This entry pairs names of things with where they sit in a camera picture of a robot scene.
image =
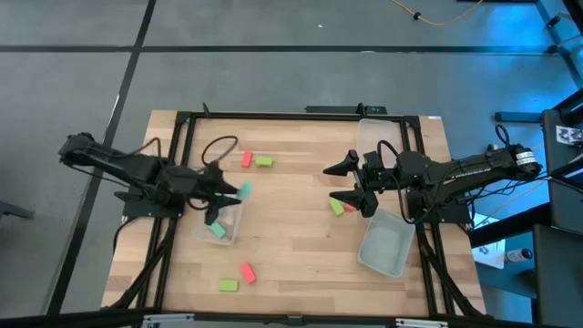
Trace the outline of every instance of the wooden tabletop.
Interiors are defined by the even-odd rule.
[[[168,154],[175,111],[153,111],[145,141],[162,140]],[[450,160],[442,121],[420,117],[426,154]],[[399,127],[395,123],[396,135]],[[353,178],[331,177],[322,170],[340,162],[355,149],[357,122],[256,119],[197,119],[189,166],[201,166],[200,153],[213,139],[236,135],[239,144],[220,162],[225,180],[236,187],[253,185],[242,206],[239,236],[231,246],[195,239],[204,212],[187,207],[179,220],[163,309],[181,312],[302,313],[321,315],[428,315],[417,241],[411,245],[403,275],[383,276],[363,267],[356,257],[368,220],[356,212],[336,217],[328,193],[348,190]],[[414,134],[409,131],[412,147]],[[213,146],[207,160],[219,156],[230,140]],[[182,149],[183,139],[179,143]],[[396,140],[397,151],[403,149]],[[274,158],[272,168],[245,169],[242,153]],[[146,149],[154,154],[154,149]],[[379,197],[379,208],[399,212],[394,191]],[[141,270],[152,219],[140,218],[119,235],[103,305],[116,301]],[[480,311],[484,301],[467,236],[455,225],[442,224],[447,268],[459,288]],[[251,264],[257,274],[247,284],[240,265]],[[439,279],[434,275],[438,309],[443,312]],[[157,280],[155,272],[152,286]],[[219,281],[239,280],[237,292],[220,292]],[[148,304],[153,303],[149,289]]]

